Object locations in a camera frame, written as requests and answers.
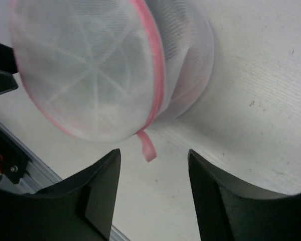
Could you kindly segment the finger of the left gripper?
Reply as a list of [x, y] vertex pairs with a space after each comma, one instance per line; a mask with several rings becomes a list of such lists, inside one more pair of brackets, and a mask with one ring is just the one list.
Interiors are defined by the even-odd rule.
[[13, 49], [0, 43], [0, 95], [18, 88], [13, 77], [16, 73], [18, 70]]

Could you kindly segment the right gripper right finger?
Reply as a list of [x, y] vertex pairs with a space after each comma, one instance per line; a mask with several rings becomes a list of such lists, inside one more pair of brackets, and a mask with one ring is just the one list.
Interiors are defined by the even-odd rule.
[[245, 182], [194, 150], [188, 171], [201, 240], [301, 240], [301, 193]]

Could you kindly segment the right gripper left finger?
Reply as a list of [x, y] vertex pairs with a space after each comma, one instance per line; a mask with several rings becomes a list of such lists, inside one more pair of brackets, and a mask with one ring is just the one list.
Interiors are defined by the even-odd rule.
[[0, 240], [109, 240], [120, 165], [115, 149], [35, 194], [0, 189]]

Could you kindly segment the white mesh laundry bag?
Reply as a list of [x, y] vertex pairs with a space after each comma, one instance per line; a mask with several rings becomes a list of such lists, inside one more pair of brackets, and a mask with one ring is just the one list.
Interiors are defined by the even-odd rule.
[[214, 40], [201, 1], [12, 1], [11, 43], [40, 112], [86, 140], [138, 136], [177, 118], [204, 92]]

